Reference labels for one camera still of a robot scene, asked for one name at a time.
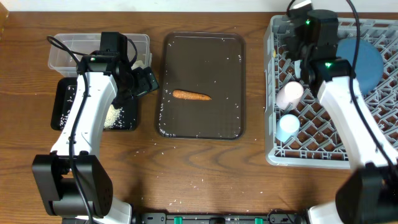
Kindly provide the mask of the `white tissue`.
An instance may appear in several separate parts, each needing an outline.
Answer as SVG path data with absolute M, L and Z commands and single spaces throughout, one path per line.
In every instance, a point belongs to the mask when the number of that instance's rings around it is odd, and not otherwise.
M 134 62 L 134 64 L 132 65 L 131 69 L 135 70 L 137 68 L 145 68 L 146 65 L 144 64 L 144 62 L 142 60 L 137 60 Z

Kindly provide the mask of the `orange carrot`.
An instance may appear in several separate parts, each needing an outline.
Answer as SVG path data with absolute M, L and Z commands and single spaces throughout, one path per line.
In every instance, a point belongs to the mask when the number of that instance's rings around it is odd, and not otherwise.
M 172 93 L 173 97 L 183 100 L 200 100 L 200 101 L 210 101 L 211 97 L 208 95 L 203 95 L 199 93 L 183 91 L 183 90 L 174 90 Z

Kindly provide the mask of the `white rice grains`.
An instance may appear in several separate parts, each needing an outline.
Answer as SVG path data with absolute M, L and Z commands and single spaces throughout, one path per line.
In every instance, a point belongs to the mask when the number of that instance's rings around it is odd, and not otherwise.
M 65 93 L 61 96 L 57 103 L 60 103 L 60 112 L 57 112 L 58 118 L 55 118 L 55 123 L 59 129 L 63 129 L 66 125 L 73 101 L 75 99 L 76 85 L 68 85 Z M 109 107 L 106 119 L 104 122 L 104 129 L 112 129 L 114 126 L 121 127 L 124 121 L 121 121 L 121 114 L 123 109 L 115 109 L 113 105 Z

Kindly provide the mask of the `pink plastic cup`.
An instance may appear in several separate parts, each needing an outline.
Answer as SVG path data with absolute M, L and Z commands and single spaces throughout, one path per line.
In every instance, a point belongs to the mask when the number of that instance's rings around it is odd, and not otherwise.
M 303 86 L 299 82 L 288 82 L 276 95 L 275 103 L 282 110 L 291 105 L 292 110 L 300 103 L 303 93 Z

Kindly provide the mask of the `light blue plastic cup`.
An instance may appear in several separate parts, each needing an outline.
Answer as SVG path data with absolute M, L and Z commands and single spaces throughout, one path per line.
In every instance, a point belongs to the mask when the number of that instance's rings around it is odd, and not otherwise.
M 298 135 L 300 130 L 300 121 L 293 114 L 285 114 L 276 124 L 275 137 L 280 142 L 286 142 L 291 137 Z

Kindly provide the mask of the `dark blue plate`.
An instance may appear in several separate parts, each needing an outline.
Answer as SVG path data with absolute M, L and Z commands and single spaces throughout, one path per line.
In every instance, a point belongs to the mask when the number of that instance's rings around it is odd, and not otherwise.
M 347 59 L 353 65 L 355 47 L 355 38 L 341 39 L 338 42 L 336 56 Z M 360 40 L 355 74 L 363 95 L 367 95 L 377 87 L 382 78 L 383 68 L 383 60 L 378 50 L 369 42 Z

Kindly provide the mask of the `light blue bowl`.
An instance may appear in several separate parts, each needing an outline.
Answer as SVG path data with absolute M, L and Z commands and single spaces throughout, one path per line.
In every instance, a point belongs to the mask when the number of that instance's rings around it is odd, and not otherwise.
M 301 68 L 300 68 L 301 62 L 302 62 L 301 60 L 296 60 L 294 62 L 295 76 L 297 79 L 301 79 Z

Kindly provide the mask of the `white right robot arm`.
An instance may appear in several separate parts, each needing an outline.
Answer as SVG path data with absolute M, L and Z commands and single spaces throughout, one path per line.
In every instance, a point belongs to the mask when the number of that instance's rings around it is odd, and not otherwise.
M 299 60 L 301 79 L 326 109 L 353 171 L 334 201 L 307 210 L 307 223 L 397 221 L 397 150 L 370 113 L 354 72 L 356 62 L 336 56 L 338 15 L 311 4 L 287 8 L 294 35 L 289 58 Z

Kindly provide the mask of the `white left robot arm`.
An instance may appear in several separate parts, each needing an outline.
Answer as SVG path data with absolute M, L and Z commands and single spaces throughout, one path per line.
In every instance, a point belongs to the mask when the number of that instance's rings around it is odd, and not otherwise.
M 150 67 L 134 68 L 118 53 L 85 55 L 78 64 L 75 98 L 67 123 L 49 154 L 38 154 L 32 171 L 49 215 L 86 223 L 135 223 L 132 205 L 113 195 L 98 157 L 113 101 L 140 98 L 159 84 Z

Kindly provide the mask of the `grey dishwasher rack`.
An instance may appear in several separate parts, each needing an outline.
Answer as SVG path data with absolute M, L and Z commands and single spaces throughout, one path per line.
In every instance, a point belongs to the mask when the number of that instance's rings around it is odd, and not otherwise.
M 361 39 L 381 54 L 382 77 L 364 96 L 379 128 L 393 148 L 397 147 L 397 21 L 361 19 Z M 295 109 L 287 112 L 298 117 L 300 131 L 294 138 L 280 142 L 277 122 L 286 114 L 275 103 L 276 94 L 288 82 L 296 81 L 294 64 L 287 58 L 283 38 L 294 31 L 286 16 L 271 18 L 264 35 L 266 77 L 265 150 L 266 160 L 274 166 L 302 166 L 349 169 L 348 155 L 324 108 L 304 86 L 303 97 Z

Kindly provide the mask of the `black tray bin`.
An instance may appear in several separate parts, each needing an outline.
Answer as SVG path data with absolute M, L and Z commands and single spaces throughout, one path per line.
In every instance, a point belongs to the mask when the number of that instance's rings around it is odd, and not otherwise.
M 77 78 L 62 78 L 57 85 L 57 92 L 53 106 L 50 126 L 61 131 L 66 125 L 77 88 Z M 106 120 L 104 130 L 128 130 L 133 131 L 138 125 L 138 100 L 131 99 L 123 104 L 112 103 Z

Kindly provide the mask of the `dark brown serving tray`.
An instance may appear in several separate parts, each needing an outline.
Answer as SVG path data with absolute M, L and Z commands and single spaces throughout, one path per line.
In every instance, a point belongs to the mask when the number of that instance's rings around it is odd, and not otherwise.
M 240 138 L 246 112 L 245 57 L 245 41 L 238 34 L 170 33 L 164 43 L 157 132 L 166 138 Z M 211 100 L 178 99 L 174 90 Z

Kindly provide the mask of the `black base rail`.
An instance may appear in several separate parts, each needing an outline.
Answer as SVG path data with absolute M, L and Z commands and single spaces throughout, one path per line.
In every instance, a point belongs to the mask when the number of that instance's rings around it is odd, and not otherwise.
M 133 224 L 295 224 L 308 223 L 303 214 L 275 209 L 266 215 L 135 213 Z

